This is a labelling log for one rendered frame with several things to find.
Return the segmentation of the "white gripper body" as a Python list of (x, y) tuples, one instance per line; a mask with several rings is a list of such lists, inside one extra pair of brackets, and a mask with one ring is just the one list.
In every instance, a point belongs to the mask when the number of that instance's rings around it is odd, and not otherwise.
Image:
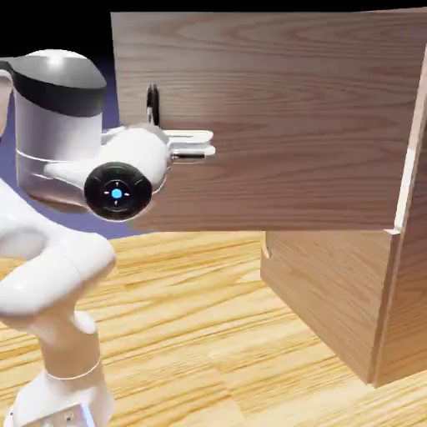
[(164, 130), (171, 158), (207, 158), (214, 156), (214, 133), (209, 130)]

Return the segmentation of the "large wooden cabinet door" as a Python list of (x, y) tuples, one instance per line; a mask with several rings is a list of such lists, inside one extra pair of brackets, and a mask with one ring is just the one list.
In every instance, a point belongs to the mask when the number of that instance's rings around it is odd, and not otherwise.
[(172, 167), (139, 230), (394, 225), (427, 8), (364, 13), (113, 13), (120, 120), (149, 84), (165, 129), (216, 154)]

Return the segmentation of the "small wooden cabinet door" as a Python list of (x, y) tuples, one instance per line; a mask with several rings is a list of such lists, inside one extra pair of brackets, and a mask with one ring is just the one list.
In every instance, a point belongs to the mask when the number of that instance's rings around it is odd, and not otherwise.
[(365, 383), (374, 366), (387, 231), (268, 231), (262, 280)]

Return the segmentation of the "light wood cabinet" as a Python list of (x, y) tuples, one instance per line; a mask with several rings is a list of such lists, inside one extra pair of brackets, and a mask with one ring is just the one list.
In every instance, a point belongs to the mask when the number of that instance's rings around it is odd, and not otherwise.
[(401, 179), (370, 383), (427, 370), (427, 46)]

